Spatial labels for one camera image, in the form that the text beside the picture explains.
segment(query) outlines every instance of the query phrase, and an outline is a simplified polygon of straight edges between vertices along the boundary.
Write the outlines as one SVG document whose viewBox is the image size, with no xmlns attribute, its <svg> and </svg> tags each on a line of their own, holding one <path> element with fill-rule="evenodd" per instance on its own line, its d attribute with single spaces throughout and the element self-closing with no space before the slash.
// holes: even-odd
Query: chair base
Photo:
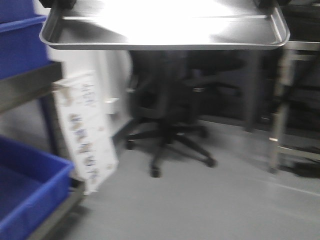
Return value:
<svg viewBox="0 0 320 240">
<path fill-rule="evenodd" d="M 132 150 L 135 147 L 134 140 L 155 138 L 161 139 L 160 146 L 154 154 L 153 159 L 150 163 L 150 176 L 153 178 L 161 177 L 161 155 L 166 146 L 168 144 L 172 144 L 174 141 L 180 142 L 186 147 L 203 155 L 205 159 L 203 159 L 202 162 L 208 167 L 213 168 L 217 164 L 217 161 L 211 156 L 210 152 L 206 151 L 200 145 L 184 136 L 187 133 L 193 132 L 197 132 L 198 135 L 202 138 L 207 138 L 209 136 L 206 127 L 201 125 L 180 126 L 159 123 L 158 129 L 129 135 L 126 138 L 126 149 Z"/>
</svg>

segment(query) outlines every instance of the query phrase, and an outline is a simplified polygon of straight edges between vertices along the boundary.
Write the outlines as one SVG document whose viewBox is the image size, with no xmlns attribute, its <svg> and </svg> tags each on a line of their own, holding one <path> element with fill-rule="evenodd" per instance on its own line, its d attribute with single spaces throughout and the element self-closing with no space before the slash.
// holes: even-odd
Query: chair caster wheel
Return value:
<svg viewBox="0 0 320 240">
<path fill-rule="evenodd" d="M 150 176 L 152 178 L 160 178 L 161 177 L 161 171 L 160 171 L 160 168 L 158 167 L 152 167 L 150 169 Z"/>
<path fill-rule="evenodd" d="M 203 139 L 207 139 L 209 137 L 209 131 L 205 126 L 201 126 L 199 130 L 199 137 Z"/>
<path fill-rule="evenodd" d="M 208 157 L 207 159 L 204 160 L 205 165 L 207 165 L 209 168 L 213 168 L 214 166 L 217 165 L 217 161 L 212 158 Z"/>
<path fill-rule="evenodd" d="M 135 147 L 135 142 L 133 140 L 127 140 L 125 143 L 125 148 L 128 150 L 132 150 Z"/>
</svg>

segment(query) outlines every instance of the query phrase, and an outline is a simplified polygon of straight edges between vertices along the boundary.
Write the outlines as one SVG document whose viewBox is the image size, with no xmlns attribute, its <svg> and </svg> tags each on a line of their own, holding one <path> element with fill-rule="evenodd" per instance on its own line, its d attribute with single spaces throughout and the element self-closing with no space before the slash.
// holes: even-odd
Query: chair backrest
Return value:
<svg viewBox="0 0 320 240">
<path fill-rule="evenodd" d="M 171 97 L 171 82 L 174 77 L 172 57 L 164 51 L 130 51 L 132 76 L 128 86 L 128 106 L 134 118 L 161 119 L 166 115 Z M 146 93 L 154 96 L 151 105 Z"/>
</svg>

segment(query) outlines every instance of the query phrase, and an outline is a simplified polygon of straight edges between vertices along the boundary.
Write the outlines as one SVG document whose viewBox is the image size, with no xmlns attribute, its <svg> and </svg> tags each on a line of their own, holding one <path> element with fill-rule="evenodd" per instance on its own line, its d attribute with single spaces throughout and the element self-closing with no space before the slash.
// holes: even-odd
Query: chair armrest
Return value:
<svg viewBox="0 0 320 240">
<path fill-rule="evenodd" d="M 208 84 L 215 83 L 218 80 L 217 75 L 210 75 L 210 76 L 203 76 L 198 78 L 189 78 L 182 80 L 182 83 L 191 88 L 199 87 L 199 86 L 205 86 Z"/>
</svg>

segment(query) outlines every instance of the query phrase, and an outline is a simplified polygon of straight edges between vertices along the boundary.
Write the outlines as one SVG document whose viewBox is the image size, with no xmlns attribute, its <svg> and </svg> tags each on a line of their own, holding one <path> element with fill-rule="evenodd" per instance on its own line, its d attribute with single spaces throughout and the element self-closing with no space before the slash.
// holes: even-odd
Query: metal table leg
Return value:
<svg viewBox="0 0 320 240">
<path fill-rule="evenodd" d="M 244 93 L 244 130 L 252 132 L 257 117 L 257 107 L 259 102 L 259 86 L 260 76 L 260 56 L 261 51 L 249 51 L 248 75 L 245 83 Z"/>
</svg>

